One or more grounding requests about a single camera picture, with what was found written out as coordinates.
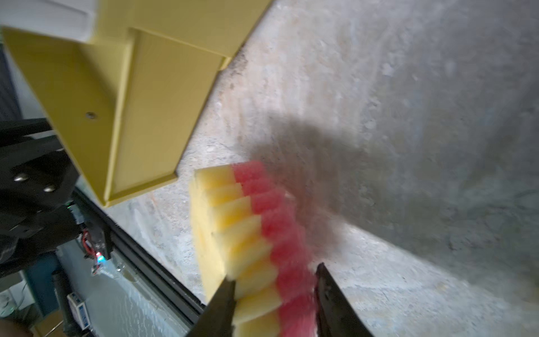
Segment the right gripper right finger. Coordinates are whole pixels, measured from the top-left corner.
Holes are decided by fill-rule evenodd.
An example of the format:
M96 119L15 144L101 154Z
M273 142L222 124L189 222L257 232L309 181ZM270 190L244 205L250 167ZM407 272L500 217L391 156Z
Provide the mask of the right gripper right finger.
M321 337L374 337L324 263L316 270L317 331Z

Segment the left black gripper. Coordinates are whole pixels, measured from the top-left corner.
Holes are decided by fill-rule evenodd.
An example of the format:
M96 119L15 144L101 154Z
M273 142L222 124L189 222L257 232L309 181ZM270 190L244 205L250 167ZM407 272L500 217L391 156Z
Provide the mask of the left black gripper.
M1 122L1 275L35 263L76 238L68 209L79 173L46 119Z

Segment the yellow pink ridged sponge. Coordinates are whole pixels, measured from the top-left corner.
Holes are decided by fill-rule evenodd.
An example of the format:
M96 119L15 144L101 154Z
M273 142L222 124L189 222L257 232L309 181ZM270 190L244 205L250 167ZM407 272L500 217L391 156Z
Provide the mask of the yellow pink ridged sponge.
M189 220L211 300L235 284L233 336L314 336L317 304L305 231L286 192L258 161L201 168L189 183Z

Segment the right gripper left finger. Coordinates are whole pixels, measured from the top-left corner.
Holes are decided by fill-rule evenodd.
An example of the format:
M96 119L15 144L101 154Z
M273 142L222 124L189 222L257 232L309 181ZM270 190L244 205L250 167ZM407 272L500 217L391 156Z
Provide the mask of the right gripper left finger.
M186 337L231 337L236 282L225 278Z

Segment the yellow bottom drawer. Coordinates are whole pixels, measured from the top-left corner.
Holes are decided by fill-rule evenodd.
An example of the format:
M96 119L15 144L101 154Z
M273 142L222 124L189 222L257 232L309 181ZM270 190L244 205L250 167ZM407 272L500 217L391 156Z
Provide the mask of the yellow bottom drawer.
M269 1L98 1L76 42L1 26L25 81L103 206L174 182L218 73Z

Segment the white drawer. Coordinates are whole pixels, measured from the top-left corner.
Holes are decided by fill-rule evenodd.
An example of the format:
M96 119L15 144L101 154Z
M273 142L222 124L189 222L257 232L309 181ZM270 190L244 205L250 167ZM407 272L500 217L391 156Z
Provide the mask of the white drawer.
M1 26L87 42L94 33L95 0L1 0Z

